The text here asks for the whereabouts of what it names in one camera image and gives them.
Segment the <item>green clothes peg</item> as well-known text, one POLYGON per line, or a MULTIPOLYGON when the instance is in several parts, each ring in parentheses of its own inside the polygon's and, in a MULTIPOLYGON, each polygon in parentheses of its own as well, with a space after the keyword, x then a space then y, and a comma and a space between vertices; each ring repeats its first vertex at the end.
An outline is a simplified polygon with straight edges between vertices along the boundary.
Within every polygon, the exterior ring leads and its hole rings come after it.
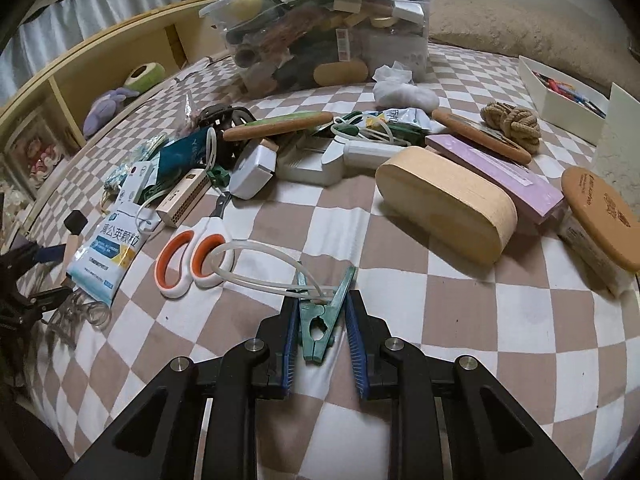
POLYGON ((322 363, 356 273, 356 266, 349 266, 330 299, 299 298, 299 340, 306 363, 322 363))

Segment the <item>small white tray of pens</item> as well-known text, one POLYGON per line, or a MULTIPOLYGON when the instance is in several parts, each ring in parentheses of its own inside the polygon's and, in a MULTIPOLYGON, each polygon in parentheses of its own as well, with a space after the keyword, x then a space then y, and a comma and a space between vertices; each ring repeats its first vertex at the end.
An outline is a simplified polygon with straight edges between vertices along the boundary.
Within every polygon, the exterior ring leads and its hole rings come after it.
POLYGON ((598 144, 608 111, 606 96, 523 55, 518 57, 518 73, 540 118, 590 144, 598 144))

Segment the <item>beige duvet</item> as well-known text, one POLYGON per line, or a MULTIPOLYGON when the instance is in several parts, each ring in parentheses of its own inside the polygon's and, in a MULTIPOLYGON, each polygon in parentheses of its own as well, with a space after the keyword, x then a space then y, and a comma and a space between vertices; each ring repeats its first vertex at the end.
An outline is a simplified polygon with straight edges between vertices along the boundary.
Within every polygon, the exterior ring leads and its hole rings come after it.
POLYGON ((500 0, 433 0, 430 39, 520 55, 608 90, 639 95, 639 62, 604 32, 570 18, 500 0))

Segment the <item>round cork lid jar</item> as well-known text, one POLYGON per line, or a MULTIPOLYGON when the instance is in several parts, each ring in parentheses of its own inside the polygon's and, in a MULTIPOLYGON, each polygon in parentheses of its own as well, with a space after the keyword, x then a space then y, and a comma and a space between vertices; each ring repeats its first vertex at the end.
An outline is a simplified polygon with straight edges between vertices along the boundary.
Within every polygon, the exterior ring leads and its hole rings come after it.
POLYGON ((561 188, 567 211, 559 238, 620 296, 639 272, 639 220, 620 193, 588 169, 565 169, 561 188))

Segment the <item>green avocado plush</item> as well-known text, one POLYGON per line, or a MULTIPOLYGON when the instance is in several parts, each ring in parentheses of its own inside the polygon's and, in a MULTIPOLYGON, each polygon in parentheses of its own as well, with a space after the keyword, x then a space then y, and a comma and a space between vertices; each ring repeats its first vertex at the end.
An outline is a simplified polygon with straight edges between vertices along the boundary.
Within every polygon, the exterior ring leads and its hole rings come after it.
POLYGON ((157 62, 145 63, 135 68, 124 82, 124 87, 144 93, 165 79, 165 67, 157 62))

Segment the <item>blue white medicine packet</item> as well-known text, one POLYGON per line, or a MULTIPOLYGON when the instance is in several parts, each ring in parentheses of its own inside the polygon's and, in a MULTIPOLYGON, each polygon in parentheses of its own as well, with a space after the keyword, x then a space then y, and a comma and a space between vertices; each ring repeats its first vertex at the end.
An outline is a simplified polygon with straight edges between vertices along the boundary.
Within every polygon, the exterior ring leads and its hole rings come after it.
POLYGON ((73 256, 67 274, 91 298, 111 307, 130 264, 159 224, 154 209, 115 205, 73 256))

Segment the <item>green topped cork coaster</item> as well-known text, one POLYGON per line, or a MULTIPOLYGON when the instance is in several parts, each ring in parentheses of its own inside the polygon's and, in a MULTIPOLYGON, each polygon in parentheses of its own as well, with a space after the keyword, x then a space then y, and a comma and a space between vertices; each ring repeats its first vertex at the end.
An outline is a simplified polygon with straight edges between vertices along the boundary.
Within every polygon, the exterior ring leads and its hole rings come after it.
POLYGON ((299 112, 278 117, 264 118, 256 122, 232 127, 222 138, 228 142, 262 139, 268 136, 307 130, 333 122, 330 112, 299 112))

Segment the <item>oval wooden box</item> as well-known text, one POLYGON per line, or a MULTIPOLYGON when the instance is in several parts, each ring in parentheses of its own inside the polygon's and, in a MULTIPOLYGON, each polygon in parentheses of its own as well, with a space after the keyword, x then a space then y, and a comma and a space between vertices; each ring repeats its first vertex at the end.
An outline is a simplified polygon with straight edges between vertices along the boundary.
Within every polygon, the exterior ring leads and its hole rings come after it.
POLYGON ((497 185, 426 148, 404 148, 375 171, 384 202, 454 252, 492 266, 518 224, 497 185))

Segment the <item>grey curtain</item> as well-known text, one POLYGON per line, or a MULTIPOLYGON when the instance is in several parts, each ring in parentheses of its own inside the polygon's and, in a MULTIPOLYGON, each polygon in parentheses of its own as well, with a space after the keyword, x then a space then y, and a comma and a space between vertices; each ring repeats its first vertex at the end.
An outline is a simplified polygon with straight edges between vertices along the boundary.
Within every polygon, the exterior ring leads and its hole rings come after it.
POLYGON ((183 0, 60 0, 16 32, 1 52, 1 101, 76 44, 135 15, 183 0))

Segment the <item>white tube loop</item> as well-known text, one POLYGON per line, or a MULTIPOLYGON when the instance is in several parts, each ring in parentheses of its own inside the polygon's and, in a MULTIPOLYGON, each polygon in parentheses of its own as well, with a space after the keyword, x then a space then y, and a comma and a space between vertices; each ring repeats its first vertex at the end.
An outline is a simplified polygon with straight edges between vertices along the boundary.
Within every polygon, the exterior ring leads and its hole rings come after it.
POLYGON ((224 283, 263 294, 328 302, 336 286, 322 284, 297 260, 299 252, 257 240, 232 240, 205 256, 205 271, 224 283))

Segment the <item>clear plastic bin of clutter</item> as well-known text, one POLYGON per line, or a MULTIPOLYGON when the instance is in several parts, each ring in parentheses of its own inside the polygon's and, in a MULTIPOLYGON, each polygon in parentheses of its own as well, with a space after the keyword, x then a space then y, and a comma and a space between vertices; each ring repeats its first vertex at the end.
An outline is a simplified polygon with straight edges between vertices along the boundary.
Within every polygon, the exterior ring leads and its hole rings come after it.
POLYGON ((256 98, 360 84, 383 66, 426 76, 430 0, 217 0, 200 15, 256 98))

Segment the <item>large white storage box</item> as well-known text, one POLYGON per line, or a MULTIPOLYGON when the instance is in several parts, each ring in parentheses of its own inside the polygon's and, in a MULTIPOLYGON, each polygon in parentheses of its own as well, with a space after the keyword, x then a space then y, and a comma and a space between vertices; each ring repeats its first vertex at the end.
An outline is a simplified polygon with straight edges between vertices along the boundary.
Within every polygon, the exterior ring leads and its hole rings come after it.
POLYGON ((639 201, 639 102, 612 84, 601 139, 592 171, 631 205, 639 201))

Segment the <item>purple plush toy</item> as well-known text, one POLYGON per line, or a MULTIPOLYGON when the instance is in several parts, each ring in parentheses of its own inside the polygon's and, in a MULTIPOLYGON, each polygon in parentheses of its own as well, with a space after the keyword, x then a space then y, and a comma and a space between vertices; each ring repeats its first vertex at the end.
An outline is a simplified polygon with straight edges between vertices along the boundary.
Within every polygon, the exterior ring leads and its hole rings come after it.
POLYGON ((92 138, 101 128, 120 113, 128 100, 140 96, 137 90, 119 87, 108 90, 99 96, 91 105, 89 113, 82 126, 82 134, 86 140, 92 138))

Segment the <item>orange handled white scissors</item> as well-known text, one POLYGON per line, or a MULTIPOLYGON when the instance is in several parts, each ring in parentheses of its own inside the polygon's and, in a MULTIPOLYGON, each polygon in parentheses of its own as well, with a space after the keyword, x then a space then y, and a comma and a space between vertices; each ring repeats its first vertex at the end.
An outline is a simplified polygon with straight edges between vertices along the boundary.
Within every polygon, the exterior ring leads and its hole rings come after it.
POLYGON ((208 217, 201 218, 192 228, 178 232, 163 247, 155 261, 154 281, 165 298, 181 298, 192 284, 200 289, 212 289, 222 283, 222 278, 216 272, 204 271, 204 263, 214 249, 232 241, 224 225, 224 210, 231 199, 229 192, 223 192, 208 217), (167 279, 168 266, 181 249, 178 281, 170 284, 167 279))

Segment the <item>white charger block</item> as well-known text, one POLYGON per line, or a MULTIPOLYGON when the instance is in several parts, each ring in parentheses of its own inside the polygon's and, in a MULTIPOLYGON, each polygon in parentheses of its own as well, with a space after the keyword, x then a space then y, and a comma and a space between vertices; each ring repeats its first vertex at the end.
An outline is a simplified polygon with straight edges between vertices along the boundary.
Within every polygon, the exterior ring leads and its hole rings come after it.
POLYGON ((229 192, 240 200, 250 200, 276 172, 278 147, 267 139, 246 144, 231 171, 229 192))

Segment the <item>purple flat box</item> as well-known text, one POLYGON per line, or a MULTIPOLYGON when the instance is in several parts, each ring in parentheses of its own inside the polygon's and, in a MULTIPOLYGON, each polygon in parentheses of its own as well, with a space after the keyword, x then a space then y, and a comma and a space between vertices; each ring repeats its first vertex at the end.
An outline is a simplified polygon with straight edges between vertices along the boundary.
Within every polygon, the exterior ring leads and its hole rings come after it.
POLYGON ((545 222, 565 205, 562 192, 538 174, 473 148, 451 134, 432 134, 425 143, 442 156, 498 185, 512 198, 518 213, 536 224, 545 222))

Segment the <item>white crumpled cloth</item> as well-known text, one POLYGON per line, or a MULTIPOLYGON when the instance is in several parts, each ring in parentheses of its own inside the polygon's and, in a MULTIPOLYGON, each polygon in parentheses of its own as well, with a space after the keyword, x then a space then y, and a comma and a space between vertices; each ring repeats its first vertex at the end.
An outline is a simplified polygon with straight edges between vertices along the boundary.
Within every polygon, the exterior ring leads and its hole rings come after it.
POLYGON ((439 107, 436 93, 414 84, 412 71, 404 64, 393 62, 392 65, 382 65, 375 70, 372 79, 375 81, 375 105, 380 110, 413 107, 431 114, 439 107))

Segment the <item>wooden shelf headboard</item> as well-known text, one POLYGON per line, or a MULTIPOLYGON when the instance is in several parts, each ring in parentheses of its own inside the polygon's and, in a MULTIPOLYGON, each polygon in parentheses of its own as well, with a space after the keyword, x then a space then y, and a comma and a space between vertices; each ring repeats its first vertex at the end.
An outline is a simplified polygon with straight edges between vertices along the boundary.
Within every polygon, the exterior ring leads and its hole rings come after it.
POLYGON ((163 66, 167 78, 204 56, 226 53, 220 32, 200 10, 214 0, 186 0, 138 14, 90 37, 35 74, 1 107, 1 172, 28 200, 40 190, 28 174, 27 140, 38 134, 72 157, 85 144, 81 127, 91 104, 120 87, 141 65, 163 66))

